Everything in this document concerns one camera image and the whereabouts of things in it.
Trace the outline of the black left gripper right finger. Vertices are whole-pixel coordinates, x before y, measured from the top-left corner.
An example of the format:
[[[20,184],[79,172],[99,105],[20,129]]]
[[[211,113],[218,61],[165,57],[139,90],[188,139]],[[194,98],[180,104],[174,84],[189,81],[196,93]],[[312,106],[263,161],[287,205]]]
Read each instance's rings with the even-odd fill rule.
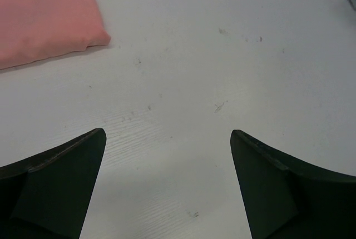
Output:
[[[355,177],[274,149],[241,130],[231,153],[253,238],[354,238]]]

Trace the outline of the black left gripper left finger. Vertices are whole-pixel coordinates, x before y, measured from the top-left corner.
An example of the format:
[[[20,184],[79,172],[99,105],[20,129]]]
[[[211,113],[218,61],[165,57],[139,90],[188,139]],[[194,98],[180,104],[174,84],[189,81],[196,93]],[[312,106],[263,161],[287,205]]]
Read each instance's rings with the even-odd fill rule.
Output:
[[[79,238],[105,146],[95,128],[1,167],[1,238]]]

